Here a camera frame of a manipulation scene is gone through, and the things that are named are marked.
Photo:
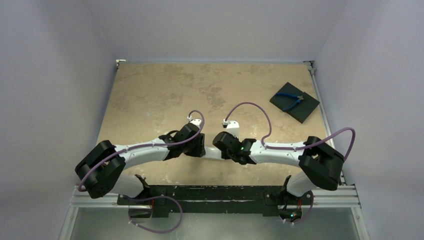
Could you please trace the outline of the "white remote control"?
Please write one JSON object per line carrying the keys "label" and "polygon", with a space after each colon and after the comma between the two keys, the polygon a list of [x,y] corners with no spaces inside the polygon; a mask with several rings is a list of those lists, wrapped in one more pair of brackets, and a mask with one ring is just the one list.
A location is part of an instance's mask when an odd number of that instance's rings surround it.
{"label": "white remote control", "polygon": [[215,147],[205,147],[205,154],[202,156],[203,158],[213,159],[213,160],[227,160],[225,158],[223,152]]}

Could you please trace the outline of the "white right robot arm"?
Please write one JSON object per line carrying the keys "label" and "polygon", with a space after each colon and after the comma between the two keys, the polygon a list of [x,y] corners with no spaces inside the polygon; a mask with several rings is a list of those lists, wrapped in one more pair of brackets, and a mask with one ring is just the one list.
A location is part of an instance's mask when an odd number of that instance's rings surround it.
{"label": "white right robot arm", "polygon": [[286,179],[280,196],[288,204],[303,194],[321,188],[335,191],[345,162],[344,156],[320,138],[309,136],[297,143],[265,143],[253,138],[240,141],[227,131],[218,133],[212,141],[223,159],[241,165],[282,164],[299,167],[301,172]]}

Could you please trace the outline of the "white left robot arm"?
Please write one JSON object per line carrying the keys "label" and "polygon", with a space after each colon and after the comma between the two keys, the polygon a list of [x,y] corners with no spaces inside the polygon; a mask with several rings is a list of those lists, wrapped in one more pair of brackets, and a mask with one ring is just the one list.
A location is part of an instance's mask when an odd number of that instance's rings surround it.
{"label": "white left robot arm", "polygon": [[199,151],[202,156],[204,134],[199,133],[201,119],[191,120],[174,135],[161,135],[152,141],[113,145],[109,140],[98,143],[75,167],[80,187],[93,199],[108,193],[130,197],[138,205],[149,199],[148,184],[136,175],[123,171],[149,162],[178,158],[181,154]]}

